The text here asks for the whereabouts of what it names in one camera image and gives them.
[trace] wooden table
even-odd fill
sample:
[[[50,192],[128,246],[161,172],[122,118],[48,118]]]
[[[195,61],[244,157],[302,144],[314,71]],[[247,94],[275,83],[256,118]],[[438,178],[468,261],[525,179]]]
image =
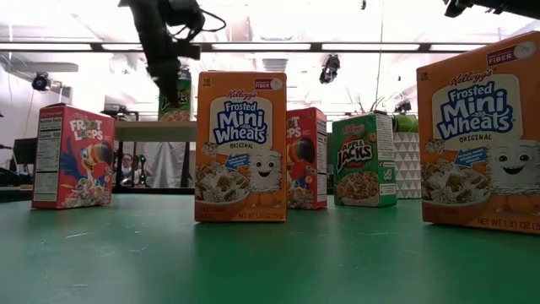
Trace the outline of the wooden table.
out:
[[[426,225],[397,208],[196,224],[193,197],[0,204],[0,303],[538,303],[540,238]]]

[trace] cartoon mini wheat character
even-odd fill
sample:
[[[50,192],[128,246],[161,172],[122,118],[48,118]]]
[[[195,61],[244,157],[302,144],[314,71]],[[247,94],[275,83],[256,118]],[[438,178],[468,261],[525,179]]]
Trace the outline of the cartoon mini wheat character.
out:
[[[487,169],[494,192],[506,196],[499,212],[513,211],[510,196],[527,195],[533,213],[540,215],[540,206],[530,197],[540,193],[540,143],[535,140],[495,143],[488,148]]]
[[[262,193],[275,193],[281,189],[281,157],[276,151],[257,151],[249,155],[250,190],[257,194],[256,205]]]

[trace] red cereal box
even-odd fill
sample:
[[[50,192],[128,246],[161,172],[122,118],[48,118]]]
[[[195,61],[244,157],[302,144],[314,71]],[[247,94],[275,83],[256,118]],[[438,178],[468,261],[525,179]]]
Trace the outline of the red cereal box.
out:
[[[57,104],[40,109],[32,207],[111,204],[115,122]]]
[[[327,117],[315,107],[287,111],[287,189],[291,209],[327,206]]]

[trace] froot loops box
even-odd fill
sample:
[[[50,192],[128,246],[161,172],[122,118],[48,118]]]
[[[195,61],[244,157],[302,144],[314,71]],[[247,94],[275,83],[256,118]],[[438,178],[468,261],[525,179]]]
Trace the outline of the froot loops box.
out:
[[[287,111],[287,199],[291,209],[327,206],[327,117],[315,107]]]
[[[538,32],[418,69],[424,221],[540,234],[535,67]]]
[[[111,204],[115,122],[64,104],[40,109],[32,207]]]
[[[332,123],[334,202],[351,206],[396,204],[392,119],[371,112]]]
[[[284,73],[200,73],[195,220],[286,220],[286,87]]]

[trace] shelf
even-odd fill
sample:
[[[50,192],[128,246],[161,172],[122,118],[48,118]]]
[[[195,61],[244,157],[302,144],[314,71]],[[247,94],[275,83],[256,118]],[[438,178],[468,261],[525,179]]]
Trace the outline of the shelf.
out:
[[[124,142],[195,142],[197,122],[116,122],[115,140]]]

